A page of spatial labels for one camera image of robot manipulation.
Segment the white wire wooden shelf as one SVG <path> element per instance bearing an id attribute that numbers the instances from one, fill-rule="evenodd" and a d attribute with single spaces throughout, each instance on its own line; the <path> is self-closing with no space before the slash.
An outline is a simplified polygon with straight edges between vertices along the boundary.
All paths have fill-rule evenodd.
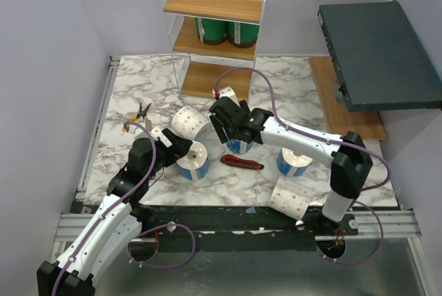
<path id="1" fill-rule="evenodd" d="M 266 0 L 160 0 L 178 92 L 212 98 L 231 87 L 248 99 Z"/>

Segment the blue paper roll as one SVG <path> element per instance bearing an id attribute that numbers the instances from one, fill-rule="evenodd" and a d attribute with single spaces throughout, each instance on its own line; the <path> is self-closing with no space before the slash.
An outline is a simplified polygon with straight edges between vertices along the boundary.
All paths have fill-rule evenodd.
<path id="1" fill-rule="evenodd" d="M 251 150 L 253 142 L 247 143 L 238 139 L 230 139 L 225 145 L 232 153 L 242 155 Z"/>

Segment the green roll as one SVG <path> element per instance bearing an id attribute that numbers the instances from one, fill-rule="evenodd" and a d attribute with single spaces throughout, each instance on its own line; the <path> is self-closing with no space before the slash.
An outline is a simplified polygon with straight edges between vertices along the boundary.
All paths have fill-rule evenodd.
<path id="1" fill-rule="evenodd" d="M 227 40 L 227 21 L 196 17 L 195 26 L 201 43 L 217 46 Z"/>
<path id="2" fill-rule="evenodd" d="M 256 44 L 259 25 L 240 22 L 229 22 L 227 40 L 237 48 L 250 48 Z"/>

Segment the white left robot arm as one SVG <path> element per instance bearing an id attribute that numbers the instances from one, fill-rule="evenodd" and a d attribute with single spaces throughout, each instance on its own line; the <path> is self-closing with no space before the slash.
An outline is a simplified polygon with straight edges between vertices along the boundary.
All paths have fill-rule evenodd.
<path id="1" fill-rule="evenodd" d="M 94 295 L 107 268 L 135 237 L 146 237 L 153 220 L 140 199 L 157 171 L 185 157 L 193 142 L 169 129 L 161 138 L 136 139 L 128 161 L 111 179 L 96 213 L 76 240 L 53 263 L 44 261 L 37 270 L 39 295 Z"/>

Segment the green roll back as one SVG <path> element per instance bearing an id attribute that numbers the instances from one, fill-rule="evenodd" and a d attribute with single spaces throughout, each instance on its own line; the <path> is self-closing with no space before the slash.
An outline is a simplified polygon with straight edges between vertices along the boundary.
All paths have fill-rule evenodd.
<path id="1" fill-rule="evenodd" d="M 196 17 L 195 26 L 201 43 L 217 46 L 227 40 L 227 21 Z"/>

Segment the green roll front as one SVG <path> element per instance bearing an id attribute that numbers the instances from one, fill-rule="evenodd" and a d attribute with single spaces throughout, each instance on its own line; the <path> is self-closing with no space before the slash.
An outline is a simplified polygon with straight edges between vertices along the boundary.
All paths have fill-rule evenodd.
<path id="1" fill-rule="evenodd" d="M 256 44 L 259 25 L 240 22 L 229 22 L 227 40 L 237 48 L 250 48 Z"/>

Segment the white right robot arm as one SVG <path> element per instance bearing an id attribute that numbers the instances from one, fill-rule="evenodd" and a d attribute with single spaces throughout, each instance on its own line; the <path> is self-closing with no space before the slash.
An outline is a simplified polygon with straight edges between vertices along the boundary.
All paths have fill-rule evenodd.
<path id="1" fill-rule="evenodd" d="M 235 103 L 229 97 L 217 99 L 209 112 L 223 144 L 236 139 L 279 146 L 328 167 L 331 191 L 318 217 L 318 228 L 326 235 L 333 235 L 343 227 L 343 217 L 361 194 L 373 166 L 360 135 L 348 132 L 343 137 L 295 126 L 274 112 L 262 108 L 250 110 L 246 101 Z"/>

